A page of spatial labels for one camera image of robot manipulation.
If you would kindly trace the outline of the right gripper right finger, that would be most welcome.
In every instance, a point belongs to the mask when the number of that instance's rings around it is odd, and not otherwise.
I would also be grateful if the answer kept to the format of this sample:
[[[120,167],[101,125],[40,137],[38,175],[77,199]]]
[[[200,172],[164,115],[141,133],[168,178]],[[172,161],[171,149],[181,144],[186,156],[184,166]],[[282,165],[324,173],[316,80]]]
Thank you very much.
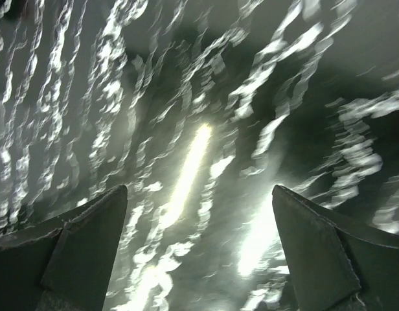
[[[399,310],[399,235],[283,185],[272,208],[300,310]]]

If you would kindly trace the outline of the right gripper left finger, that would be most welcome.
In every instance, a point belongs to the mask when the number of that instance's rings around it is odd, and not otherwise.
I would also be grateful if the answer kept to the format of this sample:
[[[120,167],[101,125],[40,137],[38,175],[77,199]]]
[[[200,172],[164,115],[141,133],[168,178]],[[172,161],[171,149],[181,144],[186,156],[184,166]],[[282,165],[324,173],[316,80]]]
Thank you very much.
[[[0,310],[102,310],[127,206],[119,185],[0,236]]]

